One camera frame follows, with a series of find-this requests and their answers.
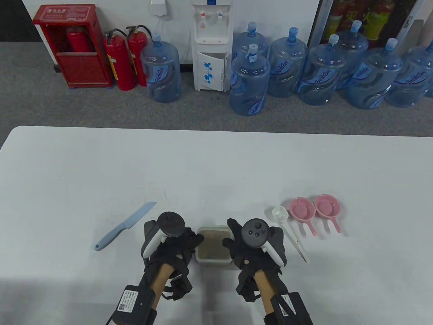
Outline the person's left hand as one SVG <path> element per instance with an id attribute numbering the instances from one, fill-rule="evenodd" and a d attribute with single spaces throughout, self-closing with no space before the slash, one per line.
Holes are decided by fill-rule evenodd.
<path id="1" fill-rule="evenodd" d="M 202 234 L 186 227 L 179 237 L 167 237 L 150 257 L 143 259 L 145 270 L 139 286 L 154 292 L 153 309 L 161 298 L 175 301 L 192 291 L 188 266 L 203 241 Z"/>

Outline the person's right hand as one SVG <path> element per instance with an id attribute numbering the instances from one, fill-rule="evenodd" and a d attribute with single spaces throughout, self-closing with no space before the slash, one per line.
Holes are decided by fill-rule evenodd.
<path id="1" fill-rule="evenodd" d="M 280 279 L 281 265 L 274 261 L 268 251 L 264 252 L 261 247 L 252 247 L 247 244 L 243 235 L 247 232 L 243 231 L 243 226 L 237 220 L 229 218 L 227 225 L 231 229 L 234 239 L 224 238 L 222 245 L 229 250 L 234 265 L 240 269 L 237 293 L 246 302 L 255 302 L 259 297 L 264 297 L 264 294 L 255 294 L 259 288 L 254 279 L 258 271 L 263 271 L 277 294 L 288 294 L 287 286 Z"/>

